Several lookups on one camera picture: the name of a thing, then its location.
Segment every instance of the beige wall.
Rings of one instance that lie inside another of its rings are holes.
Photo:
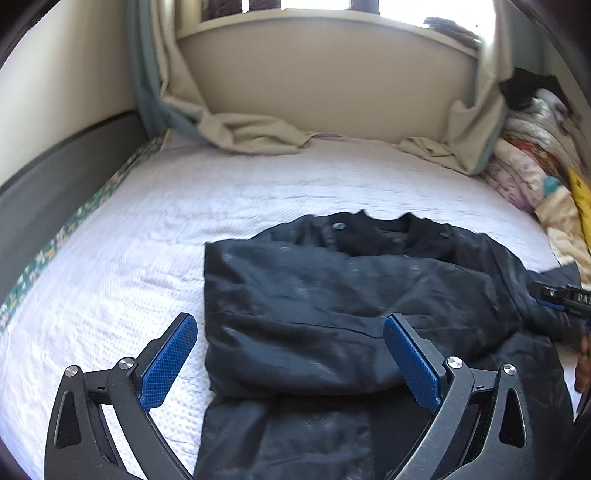
[[[126,4],[61,0],[2,66],[0,185],[61,140],[134,107]]]
[[[363,15],[228,24],[179,45],[213,112],[275,115],[305,131],[388,142],[439,140],[452,102],[470,100],[476,59],[447,37],[376,15],[345,19],[353,14]]]

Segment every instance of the floral bed trim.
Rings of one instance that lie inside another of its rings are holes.
[[[2,306],[0,306],[0,335],[2,335],[8,326],[17,308],[31,290],[31,287],[37,281],[43,269],[56,256],[57,251],[68,241],[72,233],[74,233],[92,212],[111,198],[115,190],[123,183],[134,167],[160,151],[163,141],[164,136],[160,136],[153,138],[147,144],[139,147],[107,183],[90,200],[78,208],[76,213],[68,219],[55,237],[28,263],[24,272],[18,277],[16,285],[13,286],[8,297],[4,300]]]

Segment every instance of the bed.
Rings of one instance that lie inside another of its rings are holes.
[[[149,153],[58,239],[1,334],[0,433],[33,480],[43,478],[53,393],[64,369],[105,369],[137,355],[178,312],[195,316],[200,333],[152,416],[193,470],[212,399],[203,365],[205,242],[249,238],[306,213],[365,209],[390,219],[412,212],[487,233],[531,270],[558,266],[539,224],[483,180],[384,142],[324,135],[295,155],[253,156],[173,134]],[[572,390],[573,357],[567,349],[563,357]],[[128,470],[144,477],[114,412],[105,413]]]

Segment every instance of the pile of clothes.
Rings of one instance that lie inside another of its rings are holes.
[[[591,288],[591,190],[571,135],[561,91],[537,88],[509,114],[482,178],[515,207],[534,215],[561,265],[576,262]]]

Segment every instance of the window sill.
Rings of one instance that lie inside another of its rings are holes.
[[[429,28],[417,27],[415,25],[399,22],[390,18],[380,17],[379,15],[356,12],[352,10],[312,10],[312,9],[276,9],[276,10],[261,10],[256,12],[247,12],[238,15],[228,15],[227,17],[215,18],[201,22],[190,28],[185,28],[177,32],[177,39],[189,37],[191,35],[199,34],[216,28],[229,27],[231,25],[239,25],[250,22],[260,22],[265,20],[281,20],[290,18],[324,18],[327,20],[345,20],[364,22],[367,24],[381,25],[383,27],[396,28],[404,30],[409,33],[419,35],[421,37],[429,38],[431,40],[443,43],[448,47],[459,50],[466,55],[476,58],[478,53],[476,50],[465,47],[456,40],[446,37],[443,34],[435,32]]]

